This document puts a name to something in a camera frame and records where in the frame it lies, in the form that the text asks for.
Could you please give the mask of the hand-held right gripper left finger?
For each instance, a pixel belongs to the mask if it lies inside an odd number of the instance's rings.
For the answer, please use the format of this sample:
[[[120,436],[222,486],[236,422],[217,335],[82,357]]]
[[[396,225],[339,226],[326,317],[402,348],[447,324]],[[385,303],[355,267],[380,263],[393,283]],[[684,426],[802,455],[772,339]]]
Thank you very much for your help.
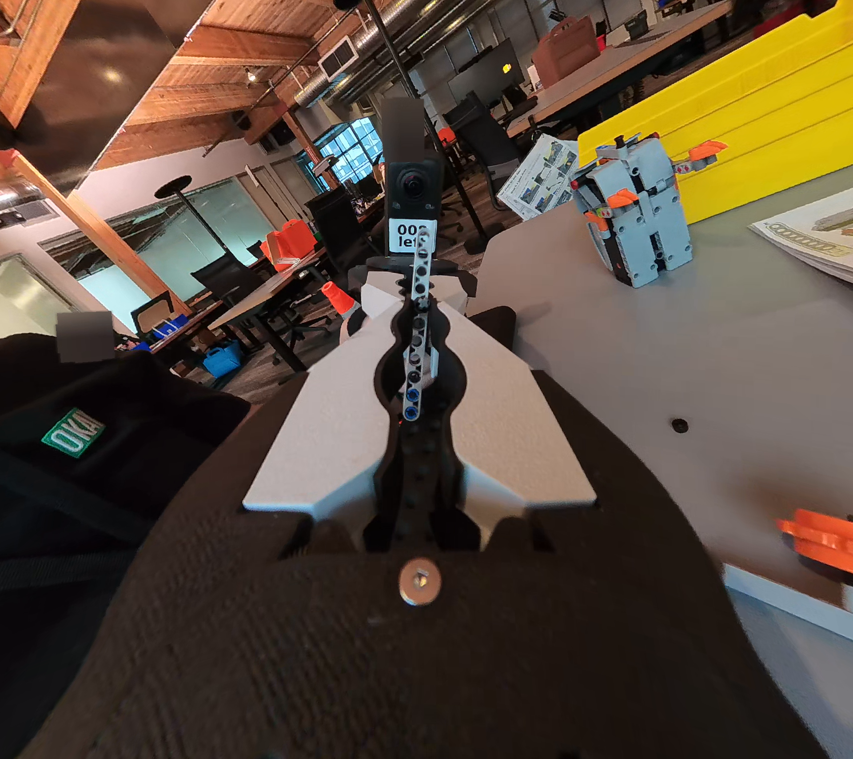
[[[295,511],[333,520],[365,549],[375,517],[374,475],[390,416],[375,390],[379,360],[395,344],[392,299],[377,317],[316,362],[242,500],[247,511]]]

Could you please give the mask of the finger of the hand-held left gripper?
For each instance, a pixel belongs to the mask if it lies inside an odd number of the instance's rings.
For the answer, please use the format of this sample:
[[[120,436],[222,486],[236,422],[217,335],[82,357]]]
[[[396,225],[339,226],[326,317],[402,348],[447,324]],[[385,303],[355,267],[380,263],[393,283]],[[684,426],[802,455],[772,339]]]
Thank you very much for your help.
[[[399,292],[392,294],[373,284],[362,286],[360,297],[361,308],[365,314],[365,319],[359,327],[360,332],[365,331],[376,320],[380,329],[388,330],[404,305],[404,296]]]
[[[466,315],[468,294],[458,275],[432,275],[432,301],[451,307],[457,314]]]

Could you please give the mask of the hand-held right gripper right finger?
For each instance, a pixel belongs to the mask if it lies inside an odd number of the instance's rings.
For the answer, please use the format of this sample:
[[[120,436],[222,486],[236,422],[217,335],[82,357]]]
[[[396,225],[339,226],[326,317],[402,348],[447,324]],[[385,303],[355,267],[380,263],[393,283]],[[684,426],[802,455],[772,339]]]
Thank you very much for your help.
[[[485,549],[503,519],[593,507],[596,493],[534,374],[454,307],[438,303],[450,329],[442,366],[461,364],[463,391],[450,413],[462,466],[456,506],[474,528],[465,549]]]

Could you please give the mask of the grey perforated toy beam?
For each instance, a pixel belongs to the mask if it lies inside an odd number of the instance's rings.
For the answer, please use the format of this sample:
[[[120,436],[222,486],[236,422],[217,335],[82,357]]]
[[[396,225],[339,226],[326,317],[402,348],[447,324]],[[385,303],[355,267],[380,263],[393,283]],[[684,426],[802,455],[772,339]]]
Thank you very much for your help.
[[[425,389],[432,384],[438,376],[439,355],[437,348],[432,344],[432,327],[429,322],[431,267],[432,267],[432,245],[436,239],[438,224],[436,221],[428,221],[421,225],[417,232],[415,252],[413,258],[413,273],[411,286],[411,303],[414,317],[411,326],[410,346],[403,353],[403,367],[405,369],[405,381],[401,389],[402,415],[403,409],[410,405],[405,398],[405,392],[410,387],[421,389],[421,400],[414,404],[420,408],[423,403]],[[419,419],[407,422],[404,430],[406,435],[417,432]]]

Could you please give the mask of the grey desk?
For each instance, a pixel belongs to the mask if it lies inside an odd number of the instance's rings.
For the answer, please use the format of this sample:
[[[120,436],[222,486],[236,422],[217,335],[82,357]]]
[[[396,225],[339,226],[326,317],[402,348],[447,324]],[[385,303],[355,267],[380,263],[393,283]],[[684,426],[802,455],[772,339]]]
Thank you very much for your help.
[[[841,604],[775,520],[851,514],[851,287],[753,222],[851,188],[843,168],[691,226],[694,259],[631,289],[572,206],[489,243],[472,310],[509,306],[546,371],[668,489],[725,563]]]

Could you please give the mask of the orange traffic cone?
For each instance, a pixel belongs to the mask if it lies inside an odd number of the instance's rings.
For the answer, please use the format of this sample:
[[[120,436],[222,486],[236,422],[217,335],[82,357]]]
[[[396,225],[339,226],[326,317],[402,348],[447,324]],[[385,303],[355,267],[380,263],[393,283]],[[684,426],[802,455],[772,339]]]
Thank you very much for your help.
[[[356,298],[331,280],[323,284],[322,293],[343,320],[348,319],[361,307]]]

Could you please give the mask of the black office chair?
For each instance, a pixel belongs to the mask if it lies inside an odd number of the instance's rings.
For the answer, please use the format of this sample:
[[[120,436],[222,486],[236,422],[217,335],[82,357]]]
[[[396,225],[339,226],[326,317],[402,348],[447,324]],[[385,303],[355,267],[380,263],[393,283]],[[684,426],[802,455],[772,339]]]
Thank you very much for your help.
[[[497,194],[520,165],[518,147],[474,91],[468,92],[443,118],[484,168],[493,206],[496,210],[505,209]]]
[[[229,251],[192,272],[191,276],[228,308],[233,308],[264,282],[259,273],[246,267]]]

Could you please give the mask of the orange storage bin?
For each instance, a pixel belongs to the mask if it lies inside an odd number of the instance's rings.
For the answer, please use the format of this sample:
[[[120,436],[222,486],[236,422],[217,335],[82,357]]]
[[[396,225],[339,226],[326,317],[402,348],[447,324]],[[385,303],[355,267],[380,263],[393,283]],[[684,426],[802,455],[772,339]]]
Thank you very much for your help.
[[[317,238],[307,222],[293,219],[280,230],[269,232],[260,249],[276,272],[285,272],[314,253],[316,244]]]

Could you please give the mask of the wooden top table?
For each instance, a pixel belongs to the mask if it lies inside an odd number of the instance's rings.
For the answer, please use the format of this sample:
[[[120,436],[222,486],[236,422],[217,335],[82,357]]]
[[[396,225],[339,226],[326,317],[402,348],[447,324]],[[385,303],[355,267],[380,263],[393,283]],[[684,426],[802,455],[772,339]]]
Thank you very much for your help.
[[[270,344],[279,360],[284,361],[294,372],[306,372],[304,362],[295,354],[293,345],[304,340],[306,333],[331,334],[329,316],[315,318],[311,323],[300,322],[302,316],[296,312],[296,303],[288,297],[294,284],[305,285],[306,278],[324,285],[327,278],[319,269],[327,260],[324,248],[298,260],[286,271],[275,273],[254,291],[244,296],[225,313],[207,325],[208,330],[234,325],[246,320],[261,337]]]

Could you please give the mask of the folded printed leaflet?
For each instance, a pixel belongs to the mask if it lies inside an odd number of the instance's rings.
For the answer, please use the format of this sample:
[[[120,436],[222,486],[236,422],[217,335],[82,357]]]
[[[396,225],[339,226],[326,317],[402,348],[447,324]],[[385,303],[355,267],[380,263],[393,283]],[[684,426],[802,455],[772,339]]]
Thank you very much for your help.
[[[502,185],[497,199],[522,220],[531,220],[570,202],[579,170],[577,141],[541,135]]]

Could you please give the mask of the black monitor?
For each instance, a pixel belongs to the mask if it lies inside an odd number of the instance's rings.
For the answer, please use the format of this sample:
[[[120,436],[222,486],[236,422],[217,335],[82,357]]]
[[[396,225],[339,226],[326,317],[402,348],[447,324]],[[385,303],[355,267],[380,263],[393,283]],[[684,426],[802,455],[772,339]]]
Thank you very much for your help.
[[[459,105],[470,93],[486,107],[498,105],[511,88],[520,88],[525,82],[524,71],[518,63],[514,45],[510,39],[496,47],[479,53],[466,67],[449,82],[454,102]]]

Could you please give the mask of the white ceiling vent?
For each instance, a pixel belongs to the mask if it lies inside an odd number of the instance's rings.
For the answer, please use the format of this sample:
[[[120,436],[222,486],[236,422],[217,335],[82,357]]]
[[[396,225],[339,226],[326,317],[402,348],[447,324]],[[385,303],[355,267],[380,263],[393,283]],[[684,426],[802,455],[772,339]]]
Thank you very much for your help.
[[[349,36],[335,44],[319,59],[319,69],[328,82],[334,82],[359,60],[358,51]]]

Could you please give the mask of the grey toy robot model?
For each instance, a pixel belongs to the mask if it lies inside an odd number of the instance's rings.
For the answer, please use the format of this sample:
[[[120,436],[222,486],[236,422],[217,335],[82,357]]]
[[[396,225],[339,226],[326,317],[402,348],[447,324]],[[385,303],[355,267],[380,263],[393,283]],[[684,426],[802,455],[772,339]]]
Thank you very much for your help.
[[[619,135],[570,182],[594,246],[621,283],[639,288],[692,261],[693,248],[678,178],[717,162],[728,146],[708,140],[681,160],[659,135]]]

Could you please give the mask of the brown bag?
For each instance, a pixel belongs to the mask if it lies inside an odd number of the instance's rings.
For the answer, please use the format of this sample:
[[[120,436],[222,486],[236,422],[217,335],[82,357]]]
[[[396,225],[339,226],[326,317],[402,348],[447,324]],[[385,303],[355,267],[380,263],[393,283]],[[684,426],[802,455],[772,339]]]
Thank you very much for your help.
[[[598,58],[601,48],[591,16],[566,18],[540,39],[531,61],[543,88],[549,88]]]

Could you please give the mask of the short black floor lamp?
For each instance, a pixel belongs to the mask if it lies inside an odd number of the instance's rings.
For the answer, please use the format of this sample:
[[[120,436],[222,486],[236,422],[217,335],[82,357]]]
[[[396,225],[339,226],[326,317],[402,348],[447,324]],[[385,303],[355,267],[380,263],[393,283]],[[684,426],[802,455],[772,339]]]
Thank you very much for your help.
[[[192,183],[192,176],[179,176],[173,180],[170,180],[160,186],[155,191],[155,199],[165,200],[170,198],[177,198],[181,201],[187,211],[200,223],[200,225],[206,230],[206,232],[212,237],[212,239],[219,245],[219,247],[223,250],[226,255],[230,254],[230,250],[227,244],[220,238],[220,236],[216,233],[216,231],[212,228],[212,226],[207,222],[207,220],[203,217],[203,215],[193,206],[193,204],[188,199],[185,194],[185,190]]]

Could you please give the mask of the long grey top table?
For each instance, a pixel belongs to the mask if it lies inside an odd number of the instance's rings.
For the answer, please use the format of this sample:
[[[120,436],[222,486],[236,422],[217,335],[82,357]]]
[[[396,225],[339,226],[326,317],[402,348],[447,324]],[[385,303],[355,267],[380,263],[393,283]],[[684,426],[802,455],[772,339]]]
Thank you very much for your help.
[[[727,16],[731,8],[731,0],[721,0],[656,25],[640,39],[607,48],[539,92],[535,107],[507,126],[508,136],[517,137],[549,121],[574,120],[606,103],[611,103],[606,116],[613,116],[618,112],[614,99],[621,91],[651,75],[682,48],[702,48],[704,28]]]

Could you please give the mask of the white flat panel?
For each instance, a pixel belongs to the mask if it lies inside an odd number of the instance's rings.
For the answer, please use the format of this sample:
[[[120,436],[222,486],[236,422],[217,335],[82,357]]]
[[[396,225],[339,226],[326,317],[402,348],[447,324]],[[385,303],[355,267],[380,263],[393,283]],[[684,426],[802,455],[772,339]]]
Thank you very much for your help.
[[[753,649],[834,758],[852,756],[852,615],[741,568],[722,580]]]

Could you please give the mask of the orange toy gear wheel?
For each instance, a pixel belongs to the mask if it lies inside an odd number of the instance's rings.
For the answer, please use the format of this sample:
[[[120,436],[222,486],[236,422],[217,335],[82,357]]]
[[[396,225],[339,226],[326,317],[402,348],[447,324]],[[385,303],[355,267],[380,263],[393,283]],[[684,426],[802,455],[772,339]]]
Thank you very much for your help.
[[[791,519],[776,519],[777,528],[793,539],[794,551],[808,559],[852,574],[852,522],[796,509]]]

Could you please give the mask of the open instruction manual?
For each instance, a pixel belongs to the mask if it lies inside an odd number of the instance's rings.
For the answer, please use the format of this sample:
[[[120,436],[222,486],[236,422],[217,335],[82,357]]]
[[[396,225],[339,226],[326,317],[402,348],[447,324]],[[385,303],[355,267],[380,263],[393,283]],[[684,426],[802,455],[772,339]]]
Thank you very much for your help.
[[[784,252],[852,284],[852,189],[752,223]]]

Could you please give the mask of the yellow plastic bin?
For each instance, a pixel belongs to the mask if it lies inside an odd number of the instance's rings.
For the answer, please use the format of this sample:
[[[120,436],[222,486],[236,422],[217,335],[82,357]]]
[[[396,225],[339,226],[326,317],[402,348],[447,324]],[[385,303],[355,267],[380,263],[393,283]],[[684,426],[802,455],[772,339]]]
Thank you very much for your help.
[[[657,132],[683,157],[708,140],[728,146],[679,179],[688,224],[852,163],[852,0],[800,15],[584,132],[580,161],[615,136]]]

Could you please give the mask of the silver ventilation duct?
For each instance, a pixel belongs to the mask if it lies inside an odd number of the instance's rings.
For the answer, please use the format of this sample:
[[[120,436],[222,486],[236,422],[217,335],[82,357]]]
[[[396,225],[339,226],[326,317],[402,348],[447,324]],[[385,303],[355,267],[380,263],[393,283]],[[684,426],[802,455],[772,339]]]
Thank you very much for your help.
[[[435,25],[460,0],[392,0],[379,14],[395,48],[403,56],[408,45]],[[357,53],[356,63],[329,81],[325,74],[316,72],[304,87],[293,96],[293,104],[307,107],[332,93],[332,100],[359,85],[361,79],[377,71],[390,54],[377,26],[373,22],[352,38]]]

